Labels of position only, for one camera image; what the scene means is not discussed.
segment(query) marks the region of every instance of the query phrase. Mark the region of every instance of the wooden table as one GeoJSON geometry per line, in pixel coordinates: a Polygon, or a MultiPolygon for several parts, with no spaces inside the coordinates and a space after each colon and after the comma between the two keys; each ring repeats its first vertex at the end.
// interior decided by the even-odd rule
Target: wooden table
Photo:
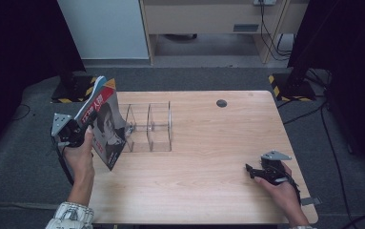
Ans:
{"type": "MultiPolygon", "coordinates": [[[[250,179],[245,163],[260,169],[260,155],[291,156],[301,197],[304,178],[269,92],[118,93],[119,103],[171,101],[172,151],[123,153],[110,172],[94,157],[90,207],[96,223],[278,224],[287,220],[250,179]],[[218,99],[227,107],[216,105],[218,99]]],[[[313,205],[303,207],[311,223],[313,205]]]]}

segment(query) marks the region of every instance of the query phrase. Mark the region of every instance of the yellow black warning tape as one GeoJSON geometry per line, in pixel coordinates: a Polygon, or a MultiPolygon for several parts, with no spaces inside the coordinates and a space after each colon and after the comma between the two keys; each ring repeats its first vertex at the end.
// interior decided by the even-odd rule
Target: yellow black warning tape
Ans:
{"type": "Polygon", "coordinates": [[[274,96],[278,101],[312,101],[308,97],[304,96],[283,96],[280,94],[280,90],[277,87],[276,81],[273,75],[269,75],[269,82],[271,83],[272,89],[274,90],[274,96]]]}
{"type": "Polygon", "coordinates": [[[90,86],[85,91],[84,97],[80,97],[80,98],[66,98],[66,97],[63,97],[63,98],[54,99],[52,102],[53,103],[72,103],[72,102],[83,102],[83,101],[86,101],[90,97],[90,95],[92,93],[93,86],[95,84],[96,79],[97,79],[97,77],[93,77],[91,79],[90,86]]]}

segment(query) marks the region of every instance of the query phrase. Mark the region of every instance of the white wall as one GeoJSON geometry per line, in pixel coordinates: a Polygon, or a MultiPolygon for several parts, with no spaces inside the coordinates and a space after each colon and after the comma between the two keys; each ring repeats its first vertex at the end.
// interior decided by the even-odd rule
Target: white wall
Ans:
{"type": "Polygon", "coordinates": [[[148,59],[138,0],[58,0],[82,59],[148,59]]]}

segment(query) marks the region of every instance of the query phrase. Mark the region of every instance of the floor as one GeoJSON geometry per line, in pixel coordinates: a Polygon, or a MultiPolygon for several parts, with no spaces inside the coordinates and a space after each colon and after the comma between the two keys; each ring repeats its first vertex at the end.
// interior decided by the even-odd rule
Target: floor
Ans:
{"type": "MultiPolygon", "coordinates": [[[[279,45],[282,51],[293,46],[293,35],[284,34],[279,45]]],[[[249,34],[198,34],[195,39],[182,35],[159,35],[153,62],[113,60],[89,64],[86,68],[286,68],[288,57],[273,50],[274,57],[262,63],[249,34]]]]}

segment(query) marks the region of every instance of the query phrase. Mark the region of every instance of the gray carpet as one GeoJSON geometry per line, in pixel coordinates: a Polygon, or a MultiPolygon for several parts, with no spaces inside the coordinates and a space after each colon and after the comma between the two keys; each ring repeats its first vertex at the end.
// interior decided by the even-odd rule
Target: gray carpet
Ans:
{"type": "MultiPolygon", "coordinates": [[[[116,79],[117,90],[125,91],[272,91],[267,76],[285,69],[195,68],[88,69],[89,73],[116,79]]],[[[24,105],[0,139],[0,202],[58,204],[71,187],[51,150],[50,126],[54,113],[74,115],[81,103],[52,104],[51,94],[58,77],[28,87],[24,105]]],[[[317,94],[322,90],[312,84],[317,94]]],[[[291,102],[279,109],[287,121],[316,109],[324,98],[314,102],[291,102]]],[[[276,101],[276,106],[283,104],[276,101]]],[[[365,159],[350,155],[336,122],[324,110],[327,126],[344,178],[352,216],[365,215],[365,159]]],[[[311,114],[285,125],[303,176],[311,194],[320,197],[316,206],[317,228],[341,228],[349,222],[333,152],[325,134],[320,113],[311,114]]],[[[43,228],[53,210],[0,207],[0,228],[43,228]]],[[[365,220],[357,224],[365,228],[365,220]]]]}

